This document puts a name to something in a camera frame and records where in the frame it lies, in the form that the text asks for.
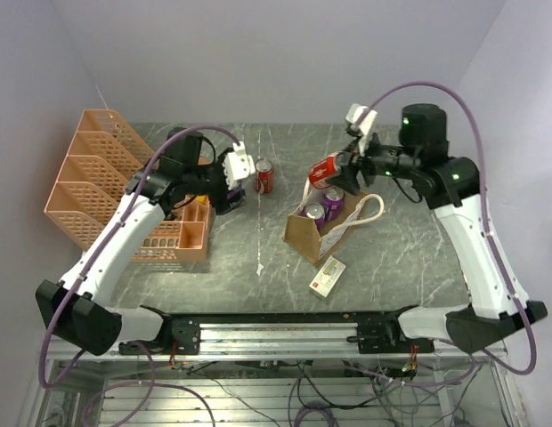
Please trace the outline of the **red cola can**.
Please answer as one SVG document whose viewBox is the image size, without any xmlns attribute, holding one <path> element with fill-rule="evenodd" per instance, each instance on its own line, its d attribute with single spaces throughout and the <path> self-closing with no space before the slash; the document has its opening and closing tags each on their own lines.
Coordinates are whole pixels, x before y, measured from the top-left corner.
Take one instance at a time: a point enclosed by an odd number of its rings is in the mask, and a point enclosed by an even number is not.
<svg viewBox="0 0 552 427">
<path fill-rule="evenodd" d="M 342 152 L 334 152 L 312 166 L 308 181 L 315 189 L 326 189 L 330 186 L 328 179 L 340 174 Z"/>
<path fill-rule="evenodd" d="M 256 192 L 259 194 L 268 194 L 273 190 L 274 166 L 272 162 L 265 158 L 260 158 L 255 163 L 256 168 Z"/>
</svg>

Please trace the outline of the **purple Fanta can front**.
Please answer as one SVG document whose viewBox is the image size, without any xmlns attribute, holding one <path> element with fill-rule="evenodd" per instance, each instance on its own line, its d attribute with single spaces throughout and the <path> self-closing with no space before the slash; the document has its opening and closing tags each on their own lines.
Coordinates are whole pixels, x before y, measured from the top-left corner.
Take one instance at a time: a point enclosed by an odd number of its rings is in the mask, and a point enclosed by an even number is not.
<svg viewBox="0 0 552 427">
<path fill-rule="evenodd" d="M 302 215 L 313 220 L 316 229 L 320 230 L 325 222 L 326 210 L 320 203 L 310 203 L 304 207 Z"/>
</svg>

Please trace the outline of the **red cola can back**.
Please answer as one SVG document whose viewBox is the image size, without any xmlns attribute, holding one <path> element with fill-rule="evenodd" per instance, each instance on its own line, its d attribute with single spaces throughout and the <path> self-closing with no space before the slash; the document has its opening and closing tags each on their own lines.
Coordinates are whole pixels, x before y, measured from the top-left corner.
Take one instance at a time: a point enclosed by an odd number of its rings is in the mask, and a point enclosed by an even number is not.
<svg viewBox="0 0 552 427">
<path fill-rule="evenodd" d="M 274 166 L 272 162 L 265 158 L 260 158 L 255 163 L 256 168 L 256 192 L 259 194 L 268 194 L 273 190 Z"/>
</svg>

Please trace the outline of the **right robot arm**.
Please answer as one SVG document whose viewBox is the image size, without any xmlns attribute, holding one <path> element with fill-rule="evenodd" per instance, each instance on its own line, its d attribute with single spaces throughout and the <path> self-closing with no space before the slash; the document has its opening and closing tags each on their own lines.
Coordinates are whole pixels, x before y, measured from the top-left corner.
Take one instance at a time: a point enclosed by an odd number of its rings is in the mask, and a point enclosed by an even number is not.
<svg viewBox="0 0 552 427">
<path fill-rule="evenodd" d="M 474 353 L 547 317 L 544 302 L 532 300 L 512 276 L 491 226 L 480 172 L 466 157 L 452 157 L 447 116 L 434 104 L 402 109 L 398 145 L 380 142 L 372 127 L 377 113 L 354 103 L 346 114 L 353 141 L 339 153 L 340 173 L 331 183 L 347 192 L 378 176 L 408 180 L 449 236 L 464 276 L 464 306 L 398 310 L 385 328 L 385 345 L 400 352 L 415 339 L 452 342 Z"/>
</svg>

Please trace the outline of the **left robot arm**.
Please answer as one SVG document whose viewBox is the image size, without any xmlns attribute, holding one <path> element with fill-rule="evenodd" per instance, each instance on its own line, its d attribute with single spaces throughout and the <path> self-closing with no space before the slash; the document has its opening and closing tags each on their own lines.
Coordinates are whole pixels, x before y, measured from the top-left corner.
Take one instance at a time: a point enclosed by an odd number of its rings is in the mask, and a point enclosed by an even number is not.
<svg viewBox="0 0 552 427">
<path fill-rule="evenodd" d="M 46 332 L 41 351 L 56 336 L 94 356 L 117 342 L 141 341 L 153 353 L 172 344 L 173 320 L 152 308 L 112 309 L 110 297 L 118 279 L 143 241 L 188 196 L 206 196 L 217 214 L 241 205 L 240 183 L 254 174 L 254 161 L 243 141 L 229 136 L 231 147 L 215 161 L 200 165 L 195 141 L 205 126 L 170 136 L 127 183 L 116 212 L 82 258 L 58 282 L 43 281 L 36 290 Z"/>
</svg>

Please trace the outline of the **small white cardboard box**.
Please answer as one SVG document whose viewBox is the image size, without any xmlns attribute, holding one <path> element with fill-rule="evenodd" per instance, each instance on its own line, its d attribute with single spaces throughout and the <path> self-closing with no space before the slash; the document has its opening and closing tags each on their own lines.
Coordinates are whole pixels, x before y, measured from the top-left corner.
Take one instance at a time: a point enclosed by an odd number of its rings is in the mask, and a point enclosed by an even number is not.
<svg viewBox="0 0 552 427">
<path fill-rule="evenodd" d="M 309 285 L 310 292 L 319 298 L 327 298 L 344 271 L 345 265 L 335 257 L 330 256 L 311 281 Z"/>
</svg>

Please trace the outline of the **orange plastic desk organizer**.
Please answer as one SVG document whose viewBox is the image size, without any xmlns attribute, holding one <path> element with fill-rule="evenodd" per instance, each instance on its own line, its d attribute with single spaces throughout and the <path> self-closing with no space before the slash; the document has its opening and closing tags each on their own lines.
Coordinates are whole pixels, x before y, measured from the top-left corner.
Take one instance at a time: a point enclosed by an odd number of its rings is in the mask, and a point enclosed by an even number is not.
<svg viewBox="0 0 552 427">
<path fill-rule="evenodd" d="M 132 175 L 153 150 L 116 111 L 86 109 L 47 199 L 45 214 L 87 250 L 115 213 Z M 179 204 L 143 241 L 135 262 L 205 262 L 212 206 Z"/>
</svg>

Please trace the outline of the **aluminium corner rail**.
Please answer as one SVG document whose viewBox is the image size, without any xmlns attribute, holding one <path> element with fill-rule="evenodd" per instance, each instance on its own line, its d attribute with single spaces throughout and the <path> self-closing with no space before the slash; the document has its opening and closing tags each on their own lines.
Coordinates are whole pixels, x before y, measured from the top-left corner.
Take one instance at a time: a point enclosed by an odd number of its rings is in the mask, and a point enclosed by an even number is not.
<svg viewBox="0 0 552 427">
<path fill-rule="evenodd" d="M 420 126 L 417 129 L 418 138 L 422 141 L 433 141 L 436 139 L 436 129 L 431 126 Z"/>
</svg>

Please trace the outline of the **aluminium mounting rail frame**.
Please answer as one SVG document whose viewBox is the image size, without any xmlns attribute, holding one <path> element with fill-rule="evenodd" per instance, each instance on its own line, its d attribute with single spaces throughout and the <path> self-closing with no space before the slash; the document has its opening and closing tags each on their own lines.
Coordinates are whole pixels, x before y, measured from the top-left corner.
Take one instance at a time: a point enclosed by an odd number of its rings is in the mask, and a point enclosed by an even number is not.
<svg viewBox="0 0 552 427">
<path fill-rule="evenodd" d="M 64 312 L 48 325 L 39 357 L 39 382 L 55 387 L 62 378 L 49 379 L 48 347 L 52 342 L 74 346 L 92 356 L 124 357 L 148 351 L 152 356 L 261 357 L 318 356 L 342 359 L 379 354 L 403 355 L 414 364 L 418 355 L 435 353 L 437 343 L 459 353 L 487 354 L 499 335 L 475 337 L 466 331 L 452 341 L 430 326 L 414 330 L 417 314 L 442 315 L 440 309 L 408 306 L 394 311 L 322 313 L 164 313 L 150 307 L 101 309 L 88 305 L 71 317 Z"/>
</svg>

